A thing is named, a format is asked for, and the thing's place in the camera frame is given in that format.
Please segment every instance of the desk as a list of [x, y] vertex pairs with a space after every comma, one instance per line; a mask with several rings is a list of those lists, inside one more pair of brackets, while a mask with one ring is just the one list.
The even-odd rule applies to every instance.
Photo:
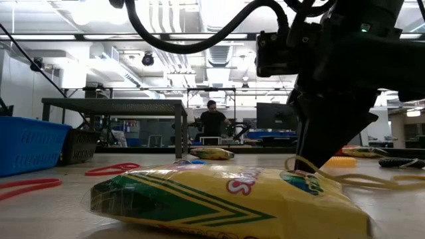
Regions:
[[[209, 161], [221, 165], [283, 168], [284, 159], [292, 155], [236, 155], [227, 161]], [[80, 204], [85, 193], [96, 183], [113, 176], [85, 177], [95, 167], [116, 163], [138, 163], [141, 166], [172, 164], [170, 154], [95, 154], [77, 165], [56, 167], [0, 179], [0, 182], [25, 179], [59, 178], [63, 185], [19, 195], [0, 203], [1, 239], [201, 239], [136, 224], [96, 216]], [[376, 159], [360, 159], [350, 169], [325, 168], [328, 173], [364, 173], [389, 179], [395, 175], [425, 175], [425, 170], [381, 169]], [[344, 193], [367, 212], [385, 236], [381, 238], [422, 239], [425, 236], [425, 190], [387, 191], [345, 187]]]
[[174, 116], [175, 156], [180, 159], [187, 153], [187, 140], [183, 140], [182, 152], [182, 134], [187, 135], [187, 113], [181, 100], [43, 98], [41, 102], [42, 120], [48, 121], [50, 107], [57, 106], [90, 116], [90, 129], [94, 129], [94, 116]]

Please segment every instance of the blue bin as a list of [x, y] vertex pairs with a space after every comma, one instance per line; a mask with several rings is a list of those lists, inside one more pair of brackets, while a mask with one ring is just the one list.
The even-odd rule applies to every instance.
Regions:
[[54, 167], [69, 125], [0, 117], [0, 177]]

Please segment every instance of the ceiling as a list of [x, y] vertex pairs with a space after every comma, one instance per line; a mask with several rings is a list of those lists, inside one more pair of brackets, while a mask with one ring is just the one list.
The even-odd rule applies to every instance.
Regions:
[[[205, 1], [208, 0], [149, 0], [143, 3], [149, 3], [149, 8], [146, 10], [145, 5], [141, 6], [142, 1], [136, 1], [139, 16], [148, 11], [151, 19], [150, 25], [152, 31], [172, 33], [181, 30], [183, 33], [201, 33], [205, 32], [206, 26], [223, 25], [228, 22], [239, 9], [249, 3], [249, 0], [234, 0], [232, 5], [229, 5], [225, 0], [214, 0], [217, 6], [207, 9], [211, 15], [206, 16]], [[284, 8], [290, 22], [293, 20], [295, 13], [286, 7], [283, 1], [277, 1]], [[164, 3], [169, 3], [168, 11], [170, 15], [167, 24], [167, 19], [164, 18], [163, 8]], [[178, 25], [173, 23], [175, 16], [174, 4], [179, 9]], [[155, 28], [154, 18], [159, 19], [159, 23]], [[46, 0], [0, 0], [0, 23], [2, 23], [8, 31], [16, 34], [65, 34], [65, 33], [92, 33], [92, 34], [105, 34], [105, 33], [134, 33], [133, 27], [126, 20], [125, 11], [116, 11], [108, 5], [106, 0], [85, 0], [85, 3], [79, 1], [46, 1]], [[318, 22], [320, 17], [308, 19], [308, 21]], [[424, 21], [418, 10], [416, 0], [406, 0], [396, 27], [402, 28], [404, 32], [420, 33], [422, 30], [425, 32]], [[237, 29], [240, 33], [259, 33], [260, 31], [276, 31], [277, 23], [276, 16], [269, 8], [263, 7], [255, 10]], [[125, 65], [127, 69], [134, 73], [143, 83], [144, 86], [153, 87], [175, 87], [171, 85], [173, 80], [176, 82], [180, 76], [167, 77], [167, 67], [161, 62], [157, 52], [153, 52], [154, 64], [152, 66], [144, 66], [141, 63], [141, 58], [145, 52], [152, 51], [153, 49], [146, 42], [101, 42], [104, 49], [114, 47], [120, 54], [120, 63]], [[220, 76], [223, 79], [220, 82], [221, 87], [241, 87], [243, 82], [247, 82], [251, 88], [291, 88], [294, 85], [296, 76], [274, 76], [271, 78], [259, 78], [256, 76], [256, 69], [254, 65], [256, 46], [254, 41], [238, 41], [226, 42], [232, 48], [230, 51], [229, 61], [226, 65], [226, 72], [221, 70]], [[92, 67], [94, 60], [89, 53], [92, 42], [22, 42], [21, 43], [27, 50], [64, 50], [70, 53], [74, 58], [79, 59], [79, 64], [84, 64], [88, 69], [87, 82], [101, 82], [105, 86], [113, 87], [129, 87], [126, 80], [109, 74], [107, 70], [99, 70], [99, 68]], [[218, 69], [210, 69], [209, 64], [210, 52], [199, 52], [191, 54], [186, 58], [187, 64], [192, 70], [189, 78], [194, 78], [194, 82], [189, 83], [188, 86], [205, 87], [211, 86], [213, 74], [220, 72]], [[241, 94], [267, 94], [266, 102], [270, 102], [273, 96], [270, 92], [241, 92]], [[286, 92], [275, 92], [277, 95], [286, 95]], [[116, 94], [118, 97], [147, 97], [143, 92], [121, 92]], [[181, 98], [183, 94], [167, 94], [168, 98], [176, 97]], [[210, 94], [197, 94], [202, 98], [211, 97]], [[256, 96], [249, 96], [246, 101], [257, 100]]]

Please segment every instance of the floor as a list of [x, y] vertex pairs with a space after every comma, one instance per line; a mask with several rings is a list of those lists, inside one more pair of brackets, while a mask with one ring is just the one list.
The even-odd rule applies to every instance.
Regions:
[[[291, 155], [237, 155], [232, 161], [218, 163], [283, 168]], [[20, 195], [0, 202], [2, 239], [109, 239], [109, 238], [195, 238], [163, 232], [155, 228], [124, 224], [90, 214], [81, 205], [83, 196], [94, 184], [111, 176], [85, 177], [84, 172], [116, 163], [142, 166], [170, 164], [173, 155], [96, 155], [87, 163], [0, 179], [0, 182], [25, 179], [59, 178], [64, 184]], [[393, 175], [422, 175], [425, 170], [381, 169], [374, 159], [360, 159], [354, 169], [325, 169], [338, 175], [363, 173], [385, 179]], [[378, 238], [425, 237], [425, 189], [421, 191], [384, 191], [345, 187], [345, 194], [366, 211], [379, 229]]]

